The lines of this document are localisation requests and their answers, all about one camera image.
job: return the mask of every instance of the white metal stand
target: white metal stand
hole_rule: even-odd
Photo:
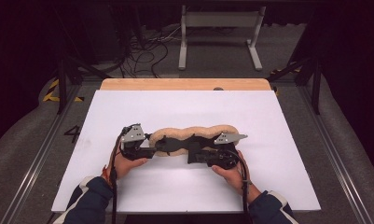
[[[262,64],[256,52],[256,40],[259,29],[265,16],[265,7],[257,12],[187,12],[186,6],[182,8],[181,16],[181,49],[178,69],[187,68],[187,27],[252,27],[253,37],[247,40],[251,58],[257,71],[262,70]]]

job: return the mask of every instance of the metal frame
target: metal frame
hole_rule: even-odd
[[[247,47],[257,71],[262,70],[262,64],[256,52],[256,41],[259,30],[265,16],[265,7],[258,12],[187,12],[186,6],[182,6],[181,15],[181,49],[178,69],[187,68],[187,27],[251,27],[253,36],[247,39]]]
[[[26,202],[27,197],[30,194],[30,191],[35,184],[36,179],[38,178],[39,173],[41,172],[42,167],[47,159],[49,151],[51,149],[54,137],[62,124],[62,121],[67,114],[68,109],[70,108],[73,99],[76,98],[76,94],[79,91],[79,86],[73,85],[71,90],[68,94],[67,104],[65,105],[61,114],[58,114],[53,120],[52,125],[49,128],[48,134],[45,137],[44,142],[42,143],[40,149],[38,150],[35,159],[30,166],[29,170],[27,171],[26,175],[24,176],[21,185],[16,192],[11,204],[9,205],[6,213],[4,214],[1,223],[15,223],[16,218],[18,217],[21,208],[23,207],[24,203]]]
[[[329,158],[329,161],[331,162],[336,175],[338,176],[338,180],[344,190],[344,193],[346,194],[347,199],[349,200],[350,206],[352,207],[356,218],[358,219],[358,223],[373,223],[364,203],[362,202],[361,197],[358,194],[357,189],[355,188],[354,182],[350,177],[349,172],[343,164],[338,150],[336,149],[331,137],[329,136],[329,133],[326,130],[326,126],[324,125],[321,117],[316,114],[315,109],[310,104],[310,101],[312,99],[307,88],[298,87],[298,91],[312,115],[314,124],[320,132],[320,135],[325,144],[326,155]]]

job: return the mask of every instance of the yellow tape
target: yellow tape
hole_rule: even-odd
[[[44,96],[44,99],[42,101],[55,101],[60,102],[61,98],[58,96],[52,96],[53,92],[55,91],[56,87],[59,85],[59,79],[56,78],[53,80],[52,84],[50,85],[47,94]],[[83,102],[85,100],[84,97],[77,96],[74,102]]]

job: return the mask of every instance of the wrist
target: wrist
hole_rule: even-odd
[[[248,186],[248,194],[247,194],[247,203],[252,203],[259,195],[261,191],[254,185],[251,184]]]
[[[110,167],[105,168],[105,166],[104,166],[103,170],[102,170],[101,177],[105,180],[105,182],[108,184],[108,186],[110,188],[112,188],[112,184],[111,184],[111,180],[110,180],[110,173],[111,173],[111,168]]]

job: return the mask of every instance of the black cable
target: black cable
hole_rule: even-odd
[[[52,215],[50,215],[50,217],[49,217],[49,219],[47,221],[47,224],[49,224],[54,217],[55,217],[55,213],[52,213]]]
[[[126,69],[125,64],[123,64],[122,67],[123,67],[123,70],[125,70],[126,73],[128,73],[128,75],[129,75],[130,77],[135,77],[133,74],[131,74],[131,73],[128,71],[128,69]]]
[[[115,157],[117,156],[117,149],[120,142],[120,136],[117,138],[117,142],[113,148],[112,158],[111,158],[111,172],[110,172],[110,181],[112,185],[113,191],[113,211],[112,211],[112,223],[116,224],[117,222],[117,198],[118,198],[118,191],[117,191],[117,171],[115,169]]]
[[[157,62],[155,62],[155,63],[153,63],[152,65],[151,65],[151,72],[152,72],[152,74],[155,76],[155,77],[160,77],[158,74],[156,74],[155,73],[155,71],[154,71],[154,67],[155,67],[155,65],[157,65],[158,63],[160,63],[161,61],[163,61],[166,57],[167,57],[167,54],[169,53],[169,50],[167,49],[167,47],[166,47],[166,45],[164,45],[163,43],[161,43],[160,42],[160,44],[166,49],[166,53],[165,53],[165,55],[161,58],[161,59],[159,59]]]
[[[235,156],[239,160],[240,165],[242,166],[242,210],[244,211],[244,215],[245,215],[245,218],[247,219],[247,223],[252,224],[253,220],[250,217],[250,213],[248,211],[248,205],[247,205],[248,185],[250,185],[251,182],[250,180],[247,179],[248,174],[247,174],[245,163],[237,153],[230,151],[230,150],[226,150],[226,149],[225,151]]]
[[[140,58],[141,58],[143,55],[145,55],[145,54],[151,55],[152,58],[149,59],[149,60],[146,60],[146,61],[140,61]],[[131,57],[131,60],[134,61],[135,63],[150,63],[150,62],[154,61],[154,59],[155,59],[155,55],[154,55],[152,52],[143,52],[143,53],[141,53],[141,54],[137,57],[137,59],[134,59],[133,57]]]
[[[134,75],[134,73],[133,73],[133,71],[132,71],[132,67],[131,67],[131,65],[129,64],[129,60],[128,59],[126,59],[126,64],[129,66],[129,68],[130,68],[130,72],[128,72],[128,74],[131,76],[131,77],[136,77],[135,75]]]
[[[122,74],[122,78],[125,78],[125,72],[123,71],[122,67],[119,65],[120,73]]]

